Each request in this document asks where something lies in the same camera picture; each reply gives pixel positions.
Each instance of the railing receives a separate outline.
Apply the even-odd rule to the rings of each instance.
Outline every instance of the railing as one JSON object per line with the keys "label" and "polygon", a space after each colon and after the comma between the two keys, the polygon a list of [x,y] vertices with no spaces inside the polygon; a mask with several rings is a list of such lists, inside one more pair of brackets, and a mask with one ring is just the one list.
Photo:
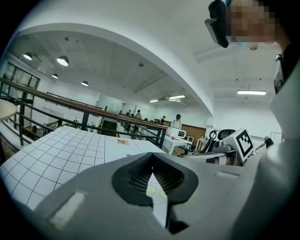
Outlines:
{"label": "railing", "polygon": [[[119,135],[129,135],[131,137],[143,137],[143,138],[146,138],[146,139],[150,140],[150,142],[154,143],[155,145],[159,146],[160,148],[163,145],[163,141],[165,139],[165,132],[166,132],[166,129],[167,129],[167,127],[165,127],[165,126],[157,125],[155,123],[143,121],[143,120],[136,119],[136,118],[127,117],[127,116],[124,116],[124,115],[117,115],[117,114],[114,114],[112,112],[106,112],[106,111],[103,111],[100,108],[95,107],[95,106],[83,104],[83,103],[80,103],[78,101],[71,101],[70,99],[67,99],[65,97],[56,97],[53,94],[47,94],[47,93],[44,93],[44,92],[40,92],[40,91],[34,90],[32,88],[28,88],[28,87],[22,86],[20,84],[8,81],[6,79],[0,78],[0,83],[1,83],[1,85],[6,84],[10,87],[13,87],[13,88],[17,89],[17,90],[23,91],[21,99],[18,99],[18,98],[15,98],[13,96],[8,95],[4,91],[2,91],[2,87],[0,87],[0,89],[1,89],[0,92],[1,93],[5,94],[8,98],[14,100],[14,102],[16,102],[17,104],[20,105],[20,111],[17,113],[19,115],[19,122],[17,123],[15,120],[12,120],[12,119],[9,119],[9,120],[12,121],[15,125],[17,125],[19,127],[18,137],[20,137],[21,145],[23,145],[23,141],[27,142],[27,140],[23,137],[23,133],[24,132],[26,132],[26,133],[31,132],[31,131],[27,130],[24,127],[24,119],[32,122],[33,124],[35,124],[37,126],[42,127],[43,129],[46,129],[49,132],[54,131],[54,129],[52,129],[50,127],[47,127],[47,126],[45,126],[41,123],[36,122],[35,120],[32,120],[32,119],[26,117],[24,115],[25,107],[28,107],[28,108],[36,111],[36,112],[39,112],[41,114],[46,115],[46,116],[55,118],[55,119],[57,119],[61,122],[67,122],[67,123],[70,123],[70,124],[73,124],[73,125],[75,124],[74,121],[72,121],[72,120],[55,116],[53,114],[44,112],[40,109],[37,109],[37,108],[27,104],[25,102],[27,94],[31,94],[35,97],[44,99],[48,102],[51,102],[51,103],[54,103],[54,104],[57,104],[57,105],[67,107],[69,109],[73,109],[73,110],[83,112],[82,122],[81,123],[76,122],[76,125],[81,126],[81,130],[86,130],[87,128],[95,129],[98,132],[100,132],[101,130],[105,130],[105,131],[108,131],[108,132],[117,133]],[[135,133],[133,133],[133,134],[132,133],[124,133],[124,132],[114,131],[114,130],[110,130],[110,129],[105,129],[105,128],[102,128],[102,127],[90,126],[90,125],[88,125],[88,118],[89,118],[90,114],[95,115],[95,116],[101,116],[103,118],[114,119],[114,120],[117,120],[117,121],[120,121],[120,122],[125,122],[127,124],[135,124],[139,127],[140,126],[145,126],[145,127],[147,127],[147,129],[157,130],[157,135],[148,136],[148,135],[139,135],[139,134],[135,134]],[[39,136],[35,133],[32,133],[32,134],[36,138],[42,137],[42,136]]]}

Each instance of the wooden handrail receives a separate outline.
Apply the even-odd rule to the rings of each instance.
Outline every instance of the wooden handrail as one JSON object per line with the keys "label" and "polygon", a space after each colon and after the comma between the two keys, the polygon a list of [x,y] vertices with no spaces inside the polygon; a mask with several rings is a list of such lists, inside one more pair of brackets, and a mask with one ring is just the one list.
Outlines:
{"label": "wooden handrail", "polygon": [[76,110],[79,110],[82,112],[89,112],[89,113],[91,113],[93,115],[97,115],[97,116],[107,117],[107,118],[115,119],[115,120],[119,120],[119,121],[126,121],[126,122],[134,123],[137,125],[146,126],[146,127],[149,127],[150,129],[151,128],[156,128],[156,129],[167,129],[168,128],[167,126],[162,126],[162,125],[158,125],[155,123],[146,122],[146,121],[136,119],[136,118],[121,116],[121,115],[118,115],[118,114],[115,114],[112,112],[106,112],[106,111],[103,111],[103,110],[100,110],[100,109],[97,109],[97,108],[94,108],[91,106],[87,106],[84,104],[80,104],[77,102],[65,100],[62,98],[57,98],[57,97],[51,96],[50,94],[23,86],[21,84],[15,83],[15,82],[11,82],[11,81],[3,79],[3,78],[0,78],[0,82],[3,84],[6,84],[8,86],[11,86],[17,90],[21,90],[26,93],[29,93],[38,98],[41,98],[41,99],[44,99],[44,100],[47,100],[49,102],[53,102],[56,104],[60,104],[62,106],[66,106],[66,107],[69,107],[72,109],[76,109]]}

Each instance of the ceiling light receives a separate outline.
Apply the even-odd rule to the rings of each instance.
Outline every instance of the ceiling light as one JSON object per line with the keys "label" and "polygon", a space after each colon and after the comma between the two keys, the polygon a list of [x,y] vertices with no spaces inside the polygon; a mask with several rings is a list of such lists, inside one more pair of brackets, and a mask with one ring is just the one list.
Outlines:
{"label": "ceiling light", "polygon": [[58,63],[63,65],[63,66],[68,66],[69,65],[69,59],[66,56],[60,56],[57,59]]}
{"label": "ceiling light", "polygon": [[81,84],[84,85],[84,86],[88,86],[89,85],[89,83],[87,81],[83,81]]}
{"label": "ceiling light", "polygon": [[253,91],[253,90],[239,90],[238,94],[247,94],[247,95],[266,95],[266,91]]}
{"label": "ceiling light", "polygon": [[27,53],[23,54],[23,57],[28,59],[28,60],[32,60],[32,53],[27,52]]}
{"label": "ceiling light", "polygon": [[176,96],[176,97],[169,97],[169,99],[178,99],[178,98],[185,98],[186,96],[184,95],[180,95],[180,96]]}

